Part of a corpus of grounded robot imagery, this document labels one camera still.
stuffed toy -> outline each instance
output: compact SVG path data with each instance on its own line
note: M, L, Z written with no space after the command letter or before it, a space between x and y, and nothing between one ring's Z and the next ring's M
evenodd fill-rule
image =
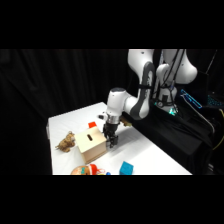
M75 146L74 134L70 131L65 139L63 139L56 149L60 149L62 152L70 152L70 148Z

black curtain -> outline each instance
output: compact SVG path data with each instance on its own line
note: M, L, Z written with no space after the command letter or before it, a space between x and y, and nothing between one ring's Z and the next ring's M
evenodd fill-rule
M114 87L137 95L127 58L128 49L1 49L0 174L52 174L48 118L106 103Z
M224 49L217 49L208 73L209 90L224 95Z
M224 95L224 49L188 49L190 62L209 75L209 91Z

blue cube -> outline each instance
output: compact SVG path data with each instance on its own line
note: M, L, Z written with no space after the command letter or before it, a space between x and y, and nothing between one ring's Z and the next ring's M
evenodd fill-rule
M134 166L129 163L123 162L123 165L120 169L120 175L130 176L133 173Z

white tabletop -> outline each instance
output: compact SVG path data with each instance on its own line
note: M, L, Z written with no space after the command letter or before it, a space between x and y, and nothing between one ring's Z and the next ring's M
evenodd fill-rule
M70 175L78 166L85 165L77 146L69 153L56 150L55 147L69 131L81 133L89 128L88 123L95 122L103 131L105 121L97 115L106 111L104 103L95 104L80 110L49 118L49 134L54 175ZM133 175L191 175L185 168L158 148L133 127L119 125L116 134L118 145L108 148L108 153L92 162L112 175L119 175L123 162L134 166Z

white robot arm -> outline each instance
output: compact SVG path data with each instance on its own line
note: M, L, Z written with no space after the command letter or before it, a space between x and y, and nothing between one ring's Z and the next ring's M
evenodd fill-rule
M153 53L154 49L129 50L128 64L139 77L137 98L122 88L114 88L109 94L106 116L104 117L106 120L104 135L106 138L109 137L111 147L117 144L118 136L115 135L115 132L123 112L128 113L135 120L144 119L149 113L151 88L155 76Z
M190 63L186 49L163 49L166 64L160 65L156 75L160 83L157 107L175 115L178 113L174 104L177 89L175 84L189 84L197 77L197 69Z
M111 148L117 145L118 136L115 132L123 112L128 113L134 120L142 120L148 115L155 74L161 89L157 107L167 112L177 110L174 105L177 93L175 83L189 84L196 78L197 69L189 62L186 49L163 49L163 52L167 64L159 66L155 72L154 49L129 50L128 64L139 77L138 97L131 96L125 89L114 88L109 94L106 115L99 116L106 120L103 132L106 138L109 137Z

